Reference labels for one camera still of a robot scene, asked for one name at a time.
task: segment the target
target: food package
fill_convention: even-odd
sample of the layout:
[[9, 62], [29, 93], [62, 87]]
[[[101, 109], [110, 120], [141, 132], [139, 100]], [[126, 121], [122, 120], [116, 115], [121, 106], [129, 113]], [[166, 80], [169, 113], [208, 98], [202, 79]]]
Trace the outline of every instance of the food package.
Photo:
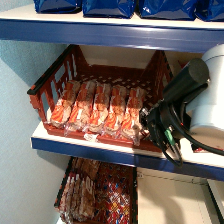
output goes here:
[[196, 15], [203, 21], [224, 21], [224, 0], [198, 0]]
[[95, 185], [94, 182], [86, 176], [82, 180], [81, 203], [79, 207], [79, 215], [84, 219], [92, 219], [95, 209]]
[[85, 17], [130, 18], [134, 13], [137, 0], [83, 0]]
[[65, 211], [65, 220], [67, 223], [73, 223], [73, 216], [70, 210], [71, 210], [72, 196], [73, 196], [74, 185], [75, 185], [75, 174], [70, 173], [70, 178], [71, 178], [71, 182], [70, 182], [70, 186], [67, 193], [66, 211]]
[[71, 182], [71, 177], [68, 176], [63, 194], [61, 196], [61, 201], [60, 201], [60, 205], [58, 207], [59, 213], [60, 213], [60, 217], [62, 219], [63, 222], [65, 222], [66, 218], [65, 218], [65, 212], [66, 212], [66, 199], [67, 199], [67, 194], [69, 191], [69, 186], [70, 186], [70, 182]]
[[121, 126], [121, 135], [131, 139], [134, 145], [140, 144], [140, 130], [142, 126], [139, 122], [139, 111], [142, 108], [145, 97], [145, 90], [140, 87], [132, 88], [129, 94], [124, 120]]
[[139, 12], [142, 18], [194, 20], [197, 2], [198, 0], [139, 0]]
[[70, 80], [66, 83], [61, 98], [55, 105], [50, 122], [57, 128], [63, 128], [71, 114], [72, 105], [75, 102], [76, 95], [80, 89], [80, 83]]
[[81, 0], [34, 0], [36, 12], [39, 13], [68, 13], [80, 11]]
[[93, 105], [93, 112], [89, 124], [85, 128], [95, 133], [102, 133], [104, 122], [108, 116], [108, 107], [110, 103], [111, 85], [97, 82], [96, 94]]
[[109, 115], [104, 125], [104, 133], [112, 137], [118, 137], [125, 112], [125, 98], [127, 89], [123, 86], [114, 86], [110, 100]]
[[65, 128], [65, 135], [69, 131], [82, 131], [84, 126], [89, 122], [95, 89], [96, 82], [94, 81], [87, 81], [81, 85], [71, 116]]
[[75, 220], [81, 220], [84, 218], [83, 216], [79, 215], [79, 207], [81, 204], [81, 191], [82, 191], [81, 184], [82, 184], [82, 175], [80, 172], [77, 172], [70, 207], [70, 212]]

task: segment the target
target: shelf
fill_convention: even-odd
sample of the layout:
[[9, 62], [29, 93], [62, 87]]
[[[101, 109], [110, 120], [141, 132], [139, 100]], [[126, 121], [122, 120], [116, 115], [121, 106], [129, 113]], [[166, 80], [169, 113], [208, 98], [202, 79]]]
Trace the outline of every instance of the shelf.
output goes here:
[[49, 135], [42, 122], [33, 133], [31, 144], [34, 149], [54, 153], [224, 181], [223, 157], [193, 153], [186, 139], [181, 140], [182, 168], [175, 167], [162, 153]]
[[1, 12], [0, 30], [0, 39], [198, 53], [224, 43], [224, 23], [37, 14], [33, 4]]
[[148, 175], [137, 181], [139, 224], [219, 223], [208, 186]]
[[224, 220], [224, 183], [220, 181], [208, 180], [208, 184]]

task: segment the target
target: packaged bread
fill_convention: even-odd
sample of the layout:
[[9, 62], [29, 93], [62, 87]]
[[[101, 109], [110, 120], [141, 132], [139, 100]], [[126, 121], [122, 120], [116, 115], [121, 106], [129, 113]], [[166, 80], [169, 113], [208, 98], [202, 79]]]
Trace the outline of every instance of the packaged bread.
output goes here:
[[66, 83], [62, 96], [55, 105], [50, 122], [57, 128], [63, 128], [68, 121], [75, 102], [76, 95], [80, 89], [80, 83], [70, 80]]
[[94, 217], [95, 210], [95, 184], [86, 176], [82, 180], [81, 190], [81, 203], [79, 207], [79, 221], [85, 221], [86, 219], [92, 219]]
[[93, 111], [89, 120], [89, 124], [84, 130], [85, 132], [91, 131], [99, 134], [102, 133], [104, 122], [108, 116], [110, 94], [110, 84], [101, 84], [97, 82]]
[[127, 89], [124, 86], [114, 86], [110, 100], [109, 114], [104, 125], [104, 134], [118, 137], [125, 112]]
[[72, 204], [72, 195], [74, 191], [74, 185], [75, 185], [75, 173], [70, 173], [69, 176], [71, 176], [71, 182], [69, 186], [69, 190], [67, 193], [66, 198], [66, 211], [65, 211], [65, 220], [67, 223], [73, 223], [73, 216], [71, 213], [71, 204]]
[[139, 132], [142, 126], [139, 122], [139, 111], [143, 106], [144, 97], [145, 90], [140, 87], [131, 89], [121, 126], [121, 135], [133, 140], [134, 145], [140, 144]]
[[95, 94], [96, 82], [87, 81], [81, 85], [79, 94], [73, 106], [70, 118], [66, 125], [65, 135], [68, 131], [81, 131], [89, 122], [93, 108], [93, 97]]

